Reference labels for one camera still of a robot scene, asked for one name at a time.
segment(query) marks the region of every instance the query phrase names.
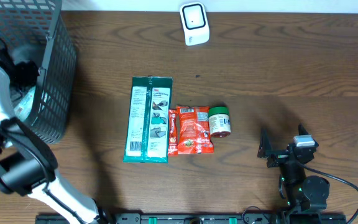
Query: red packet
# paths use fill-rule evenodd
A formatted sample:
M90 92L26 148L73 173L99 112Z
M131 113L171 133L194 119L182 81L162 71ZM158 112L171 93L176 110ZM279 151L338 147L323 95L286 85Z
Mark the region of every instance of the red packet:
M180 141L178 154L213 153L208 124L209 106L193 107L177 106L180 118Z
M169 145L168 156L178 155L177 110L168 110L169 115Z

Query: gray mesh basket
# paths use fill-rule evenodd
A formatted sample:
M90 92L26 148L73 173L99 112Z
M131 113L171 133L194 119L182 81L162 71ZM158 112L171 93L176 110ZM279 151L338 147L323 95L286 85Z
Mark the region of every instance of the gray mesh basket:
M48 144L65 131L76 52L60 16L60 0L0 0L0 38L13 49L45 48L30 115L24 123Z

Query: wood grain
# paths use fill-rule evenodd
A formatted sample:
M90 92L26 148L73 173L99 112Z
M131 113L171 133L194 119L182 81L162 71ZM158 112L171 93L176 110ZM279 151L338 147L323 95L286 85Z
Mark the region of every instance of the wood grain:
M208 43L186 47L177 13L64 12L78 48L68 128L51 146L61 173L102 205L163 212L282 207L279 170L258 159L268 127L285 147L302 122L320 143L310 166L358 185L358 15L210 13ZM174 78L175 105L228 105L232 135L215 153L124 164L133 76ZM328 211L357 192L330 180ZM32 223L46 205L0 193L0 223Z

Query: product label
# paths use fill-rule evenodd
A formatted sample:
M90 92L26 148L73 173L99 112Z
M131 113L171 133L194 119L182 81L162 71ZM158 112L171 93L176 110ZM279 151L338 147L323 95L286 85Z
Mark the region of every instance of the product label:
M167 156L169 88L153 88L151 99L148 157Z
M194 113L193 108L182 108L180 109L180 113Z
M209 131L211 134L228 131L231 133L230 119L227 114L216 114L209 117Z
M142 136L144 112L146 107L146 94L147 87L145 86L134 86L132 88L127 146L125 149L127 156L142 155Z
M197 112L197 120L198 121L208 121L208 113Z
M15 106L14 112L19 120L24 121L30 114L32 102L34 101L35 86L23 97L20 103Z

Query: green packet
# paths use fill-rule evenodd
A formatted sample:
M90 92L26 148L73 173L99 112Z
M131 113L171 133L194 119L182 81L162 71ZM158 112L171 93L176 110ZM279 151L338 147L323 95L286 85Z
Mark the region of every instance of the green packet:
M173 79L133 77L124 162L168 162Z

